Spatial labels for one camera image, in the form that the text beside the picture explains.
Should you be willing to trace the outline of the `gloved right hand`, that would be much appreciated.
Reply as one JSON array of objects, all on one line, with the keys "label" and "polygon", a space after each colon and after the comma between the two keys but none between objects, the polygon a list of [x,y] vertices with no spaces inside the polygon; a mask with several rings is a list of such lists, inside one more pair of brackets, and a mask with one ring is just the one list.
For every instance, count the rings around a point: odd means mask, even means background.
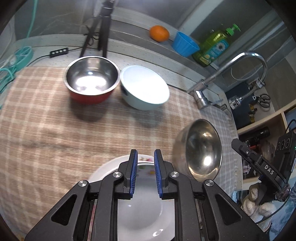
[{"label": "gloved right hand", "polygon": [[249,187],[248,195],[243,199],[241,209],[254,221],[259,222],[263,218],[270,216],[276,211],[272,202],[262,201],[266,188],[262,183],[256,183]]}]

